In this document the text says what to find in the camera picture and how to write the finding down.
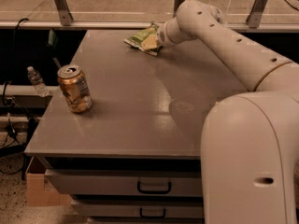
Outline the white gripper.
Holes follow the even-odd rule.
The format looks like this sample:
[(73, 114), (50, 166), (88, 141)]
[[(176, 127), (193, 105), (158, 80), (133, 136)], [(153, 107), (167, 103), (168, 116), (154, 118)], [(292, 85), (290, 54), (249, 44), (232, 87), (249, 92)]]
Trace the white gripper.
[(183, 41), (183, 33), (178, 26), (177, 19), (174, 18), (162, 24), (158, 28), (157, 35), (149, 35), (141, 43), (141, 48), (143, 50), (157, 49), (159, 43), (163, 47), (174, 47)]

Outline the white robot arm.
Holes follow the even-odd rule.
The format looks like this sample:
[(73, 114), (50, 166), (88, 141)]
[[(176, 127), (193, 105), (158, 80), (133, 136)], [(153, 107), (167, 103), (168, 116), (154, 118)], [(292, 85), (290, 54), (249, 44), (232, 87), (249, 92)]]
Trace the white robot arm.
[(297, 224), (298, 65), (221, 23), (218, 8), (183, 2), (155, 41), (201, 40), (245, 86), (209, 111), (201, 134), (206, 224)]

